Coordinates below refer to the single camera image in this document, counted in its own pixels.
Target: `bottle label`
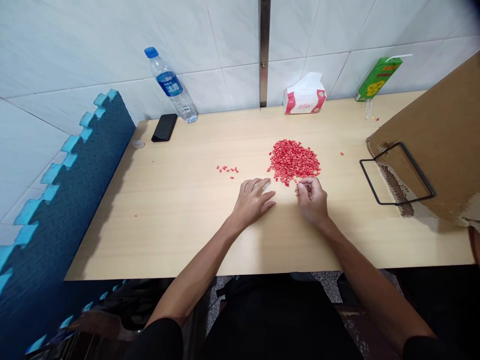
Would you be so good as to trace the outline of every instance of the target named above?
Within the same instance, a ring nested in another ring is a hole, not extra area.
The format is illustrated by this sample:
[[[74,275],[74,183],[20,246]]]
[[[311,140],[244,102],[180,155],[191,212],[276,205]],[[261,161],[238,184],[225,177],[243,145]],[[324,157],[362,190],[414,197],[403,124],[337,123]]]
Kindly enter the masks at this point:
[[[177,75],[173,71],[161,73],[156,77],[156,81],[169,97],[177,96],[184,91]]]

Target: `green carton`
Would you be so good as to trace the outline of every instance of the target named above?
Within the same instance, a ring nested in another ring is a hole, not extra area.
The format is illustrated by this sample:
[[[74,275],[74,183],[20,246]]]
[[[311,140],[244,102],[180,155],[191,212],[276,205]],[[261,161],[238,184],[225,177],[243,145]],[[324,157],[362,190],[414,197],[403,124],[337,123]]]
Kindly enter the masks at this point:
[[[356,92],[355,100],[365,102],[372,99],[402,63],[398,57],[381,57]]]

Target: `bottle cap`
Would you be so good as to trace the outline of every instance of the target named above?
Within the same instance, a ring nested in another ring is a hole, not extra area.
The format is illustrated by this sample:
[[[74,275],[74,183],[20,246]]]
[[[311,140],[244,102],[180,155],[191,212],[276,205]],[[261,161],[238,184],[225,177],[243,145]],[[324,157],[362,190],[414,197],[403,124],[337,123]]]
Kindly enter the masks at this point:
[[[159,55],[159,52],[154,47],[147,47],[143,51],[145,52],[146,57],[149,58],[149,59],[155,58]]]

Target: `water bottle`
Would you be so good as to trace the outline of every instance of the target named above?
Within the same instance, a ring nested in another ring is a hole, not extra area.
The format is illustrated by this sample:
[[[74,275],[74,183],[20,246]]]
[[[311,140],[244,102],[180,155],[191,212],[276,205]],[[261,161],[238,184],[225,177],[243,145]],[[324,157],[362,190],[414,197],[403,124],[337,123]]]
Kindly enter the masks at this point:
[[[144,52],[146,57],[150,59],[151,73],[173,103],[178,114],[187,124],[196,122],[197,112],[195,111],[192,99],[190,99],[190,96],[184,91],[175,71],[159,56],[157,49],[154,47],[147,47]]]

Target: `blue foam puzzle mat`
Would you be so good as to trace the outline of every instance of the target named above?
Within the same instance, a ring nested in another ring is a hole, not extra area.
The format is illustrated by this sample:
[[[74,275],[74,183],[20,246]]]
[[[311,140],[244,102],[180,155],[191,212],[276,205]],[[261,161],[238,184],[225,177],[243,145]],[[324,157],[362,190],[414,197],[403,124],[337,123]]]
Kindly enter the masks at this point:
[[[81,119],[61,164],[42,178],[47,188],[15,220],[11,246],[0,246],[0,358],[23,359],[90,309],[121,280],[64,282],[70,264],[135,131],[120,94],[110,90]]]

